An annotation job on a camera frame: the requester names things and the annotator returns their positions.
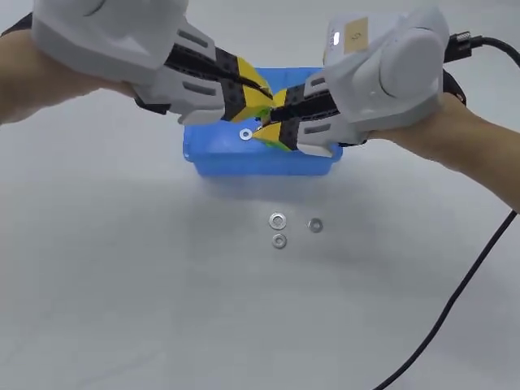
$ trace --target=white surface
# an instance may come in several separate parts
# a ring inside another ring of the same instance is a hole
[[[2,2],[2,26],[30,3]],[[188,13],[257,65],[312,66],[331,15],[390,3],[417,2],[193,0]],[[520,47],[516,0],[470,3],[445,8],[453,31]],[[449,69],[473,109],[518,128],[520,71],[503,54],[482,49]],[[371,389],[415,349],[508,212],[379,142],[322,179],[205,182],[181,133],[175,117],[112,93],[2,128],[1,389]],[[288,216],[284,250],[271,246],[274,211]],[[308,231],[312,217],[323,232]],[[519,388],[519,233],[393,388]]]

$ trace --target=yellow label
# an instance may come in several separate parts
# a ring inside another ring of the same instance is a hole
[[[344,53],[368,49],[368,17],[354,20],[344,26]]]

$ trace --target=metal washer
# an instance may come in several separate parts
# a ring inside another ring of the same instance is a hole
[[[284,230],[287,226],[287,219],[282,213],[274,213],[269,218],[269,226],[275,230]]]
[[[243,128],[240,130],[240,139],[243,141],[249,141],[251,138],[253,138],[253,132],[249,130],[248,128]]]
[[[273,236],[273,246],[277,249],[283,249],[287,245],[287,237],[283,234],[275,234]]]
[[[307,226],[313,233],[320,233],[323,230],[323,222],[320,218],[312,218]]]

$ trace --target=black cable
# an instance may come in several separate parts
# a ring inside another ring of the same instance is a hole
[[[518,67],[520,67],[520,53],[518,53],[511,45],[508,45],[503,41],[490,37],[472,38],[471,34],[469,34],[468,32],[454,34],[450,37],[448,48],[446,49],[446,52],[444,54],[444,63],[449,63],[458,59],[468,58],[471,56],[472,50],[474,48],[478,48],[481,46],[492,46],[497,48],[498,50],[502,50],[518,65]],[[477,259],[473,263],[473,266],[471,266],[466,276],[464,276],[464,279],[462,279],[461,283],[457,286],[451,297],[448,299],[448,302],[446,303],[442,312],[440,313],[439,318],[435,321],[433,328],[428,332],[426,338],[417,347],[417,349],[415,349],[414,353],[412,353],[412,355],[392,375],[386,378],[380,385],[376,386],[374,390],[384,390],[385,388],[393,384],[423,354],[427,346],[437,336],[437,333],[439,333],[439,330],[443,326],[444,321],[446,321],[446,318],[448,317],[449,312],[455,305],[457,299],[461,296],[462,292],[467,287],[468,283],[471,281],[471,279],[473,279],[473,276],[475,276],[486,257],[492,251],[493,247],[502,237],[507,228],[514,221],[516,216],[517,212],[512,210],[505,219],[505,221],[500,225],[498,230],[496,230],[495,234],[487,243],[482,253],[477,257]]]
[[[471,49],[476,49],[482,46],[491,46],[498,50],[502,50],[514,61],[514,63],[517,64],[518,67],[520,67],[520,53],[518,53],[511,45],[499,39],[490,37],[473,37],[470,42]]]
[[[482,253],[479,255],[477,260],[474,262],[473,266],[471,266],[470,270],[462,280],[462,282],[458,285],[458,287],[455,289],[455,292],[453,292],[452,296],[448,299],[448,303],[446,303],[446,306],[443,308],[442,312],[440,313],[439,318],[437,321],[435,321],[435,324],[433,325],[433,328],[430,330],[426,338],[422,341],[422,343],[419,345],[419,347],[415,350],[414,353],[406,360],[406,362],[403,363],[399,369],[396,370],[392,375],[390,375],[387,379],[385,379],[379,386],[376,386],[374,390],[384,390],[388,386],[390,386],[393,382],[395,382],[401,375],[407,371],[412,364],[415,363],[415,361],[418,359],[419,356],[424,352],[424,350],[427,348],[427,346],[431,343],[431,341],[435,338],[437,333],[439,332],[440,328],[442,327],[444,321],[448,317],[449,312],[453,308],[453,305],[455,305],[455,302],[457,299],[461,296],[462,292],[468,285],[468,283],[471,281],[475,273],[479,270],[480,266],[482,265],[483,261],[486,259],[486,257],[489,255],[497,241],[502,237],[505,230],[509,227],[509,225],[513,222],[515,217],[517,216],[517,213],[515,211],[511,211],[511,213],[508,215],[508,217],[505,219],[505,221],[501,224],[501,226],[498,228],[498,230],[495,232],[491,240],[487,243],[486,247],[483,249]]]

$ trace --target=blue plastic bin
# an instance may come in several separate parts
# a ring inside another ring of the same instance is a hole
[[[260,68],[273,93],[305,82],[319,68]],[[254,130],[258,122],[218,122],[184,128],[184,158],[201,176],[322,176],[339,161],[343,150],[337,146],[331,158],[287,152],[258,140],[241,140],[243,128]]]

